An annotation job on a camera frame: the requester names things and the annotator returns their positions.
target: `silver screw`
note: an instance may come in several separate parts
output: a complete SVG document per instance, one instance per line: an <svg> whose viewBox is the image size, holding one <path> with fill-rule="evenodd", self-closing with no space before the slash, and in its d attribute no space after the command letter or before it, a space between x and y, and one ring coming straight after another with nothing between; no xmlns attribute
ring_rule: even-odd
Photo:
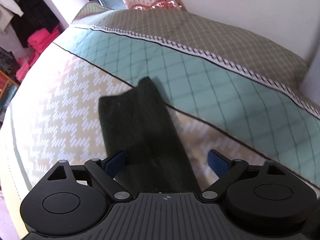
<svg viewBox="0 0 320 240"><path fill-rule="evenodd" d="M119 191L115 194L115 198L117 199L126 199L130 196L128 192L125 191Z"/></svg>
<svg viewBox="0 0 320 240"><path fill-rule="evenodd" d="M204 198L213 199L213 198L216 198L218 194L214 191L205 191L202 193L202 196Z"/></svg>

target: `yellow fabric edge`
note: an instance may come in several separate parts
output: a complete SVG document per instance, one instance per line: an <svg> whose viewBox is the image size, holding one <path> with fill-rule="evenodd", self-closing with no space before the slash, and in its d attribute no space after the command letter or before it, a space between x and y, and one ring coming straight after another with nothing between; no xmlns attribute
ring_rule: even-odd
<svg viewBox="0 0 320 240"><path fill-rule="evenodd" d="M5 204L9 211L14 227L22 239L26 234L28 234L28 231L20 216L21 201L8 167L7 160L5 159L4 155L0 153L0 179Z"/></svg>

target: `black and white trim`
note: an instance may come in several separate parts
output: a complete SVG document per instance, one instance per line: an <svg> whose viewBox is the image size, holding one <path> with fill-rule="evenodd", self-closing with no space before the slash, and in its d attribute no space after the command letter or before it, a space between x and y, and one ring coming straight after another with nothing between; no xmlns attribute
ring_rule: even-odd
<svg viewBox="0 0 320 240"><path fill-rule="evenodd" d="M112 29L112 28L103 27L103 26L84 25L84 24L72 24L69 27L81 28L81 29L91 29L94 31L103 31L105 33L114 33L114 34L118 34L118 35L128 36L130 38L151 41L151 42L158 43L162 46L166 46L166 47L175 49L177 51L180 51L180 52L183 52L183 53L186 53L189 55L204 58L204 59L206 59L206 60L208 60L208 61L210 61L220 67L223 67L224 69L233 71L237 74L240 74L246 78L249 78L255 82L258 82L264 86L275 89L275 90L287 95L297 106L305 109L306 111L308 111L308 113L310 113L314 117L320 119L320 113L318 110L314 109L308 103L306 103L305 101L298 98L291 91L291 89L286 87L284 84L280 84L277 81L274 82L271 79L267 79L264 76L260 76L258 73L254 73L253 71L248 70L245 67L241 67L240 65L236 65L232 61L228 61L227 59L222 58L219 55L216 55L216 54L211 53L209 51L203 51L202 49L187 47L185 45L182 45L180 43L176 43L175 41L167 40L167 39L162 38L160 36L140 34L140 33L135 33L133 31L125 31L125 30L121 30L121 29Z"/></svg>

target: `mattress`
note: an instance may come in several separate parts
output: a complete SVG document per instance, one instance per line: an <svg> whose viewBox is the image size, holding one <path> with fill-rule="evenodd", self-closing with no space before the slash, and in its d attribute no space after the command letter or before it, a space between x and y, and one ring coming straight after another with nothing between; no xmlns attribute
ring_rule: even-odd
<svg viewBox="0 0 320 240"><path fill-rule="evenodd" d="M306 66L268 39L187 12L87 4L28 72L0 130L0 178L19 235L20 202L52 165L106 157L99 98L145 76L201 189L218 179L207 164L215 149L253 165L275 160L318 192L320 115L296 91Z"/></svg>

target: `folded dark green cloth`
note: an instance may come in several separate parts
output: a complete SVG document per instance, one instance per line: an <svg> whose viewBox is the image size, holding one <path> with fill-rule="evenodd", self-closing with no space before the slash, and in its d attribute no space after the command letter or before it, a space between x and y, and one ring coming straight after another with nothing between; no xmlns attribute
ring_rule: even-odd
<svg viewBox="0 0 320 240"><path fill-rule="evenodd" d="M139 192L200 192L190 161L157 88L149 77L118 96L99 99L107 155L127 153L116 181Z"/></svg>

